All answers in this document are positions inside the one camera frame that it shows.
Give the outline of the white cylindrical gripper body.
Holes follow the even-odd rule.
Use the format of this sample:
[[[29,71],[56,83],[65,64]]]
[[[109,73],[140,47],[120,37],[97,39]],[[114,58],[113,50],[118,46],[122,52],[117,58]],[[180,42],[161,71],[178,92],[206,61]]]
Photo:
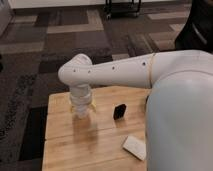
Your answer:
[[[89,105],[92,102],[92,91],[88,84],[70,87],[70,100],[74,106]]]

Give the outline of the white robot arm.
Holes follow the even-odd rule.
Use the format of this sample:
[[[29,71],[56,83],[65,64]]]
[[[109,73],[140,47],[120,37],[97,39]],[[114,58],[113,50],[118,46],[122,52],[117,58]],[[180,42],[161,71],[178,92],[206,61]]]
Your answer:
[[[58,70],[83,112],[90,86],[146,88],[148,171],[213,171],[213,53],[179,50],[94,64],[78,54]]]

